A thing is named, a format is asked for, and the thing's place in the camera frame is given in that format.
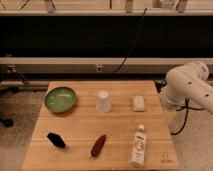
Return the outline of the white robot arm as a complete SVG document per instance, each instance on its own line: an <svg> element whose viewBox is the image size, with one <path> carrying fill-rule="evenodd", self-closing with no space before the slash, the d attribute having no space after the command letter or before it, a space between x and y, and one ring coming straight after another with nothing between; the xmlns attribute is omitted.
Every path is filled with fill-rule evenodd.
<svg viewBox="0 0 213 171"><path fill-rule="evenodd" d="M167 110L180 107L189 98L213 115L213 87L206 83L209 69L204 62L194 61L170 69L167 85L159 94Z"/></svg>

